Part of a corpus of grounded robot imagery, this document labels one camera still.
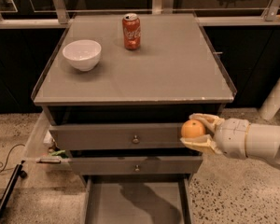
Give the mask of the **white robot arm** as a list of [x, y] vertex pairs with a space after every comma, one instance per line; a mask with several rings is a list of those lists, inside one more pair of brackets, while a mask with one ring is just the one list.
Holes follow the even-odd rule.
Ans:
[[202, 153], [256, 159], [280, 170], [280, 126], [194, 113], [182, 125], [180, 140]]

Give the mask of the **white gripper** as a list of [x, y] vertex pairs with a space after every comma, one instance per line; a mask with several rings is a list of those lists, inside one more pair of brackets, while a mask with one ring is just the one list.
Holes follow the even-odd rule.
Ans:
[[233, 159], [244, 160], [245, 137], [250, 126], [246, 119], [226, 119], [210, 114], [193, 113], [190, 119], [198, 120], [202, 127], [200, 130], [204, 135], [196, 138], [184, 138], [180, 141], [189, 149], [206, 154], [222, 153]]

